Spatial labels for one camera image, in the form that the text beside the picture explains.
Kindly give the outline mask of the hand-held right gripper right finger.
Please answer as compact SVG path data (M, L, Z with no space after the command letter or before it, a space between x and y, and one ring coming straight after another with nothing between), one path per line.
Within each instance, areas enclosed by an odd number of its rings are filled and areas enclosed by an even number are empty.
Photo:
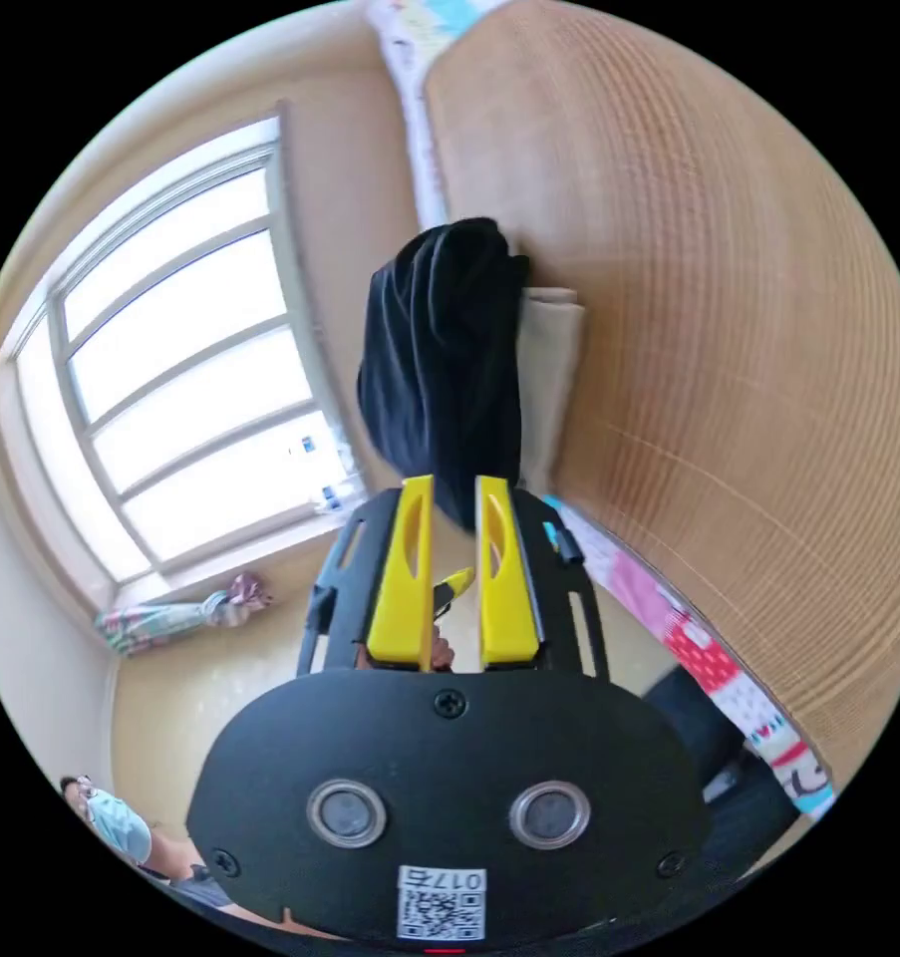
M477 478L475 518L481 666L530 665L539 640L518 522L505 479Z

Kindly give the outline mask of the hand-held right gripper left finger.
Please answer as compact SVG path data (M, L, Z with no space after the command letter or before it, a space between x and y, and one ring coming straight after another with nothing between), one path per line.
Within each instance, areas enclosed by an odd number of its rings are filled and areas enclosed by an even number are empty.
M368 656L378 665L432 669L433 511L434 478L405 479L366 640Z

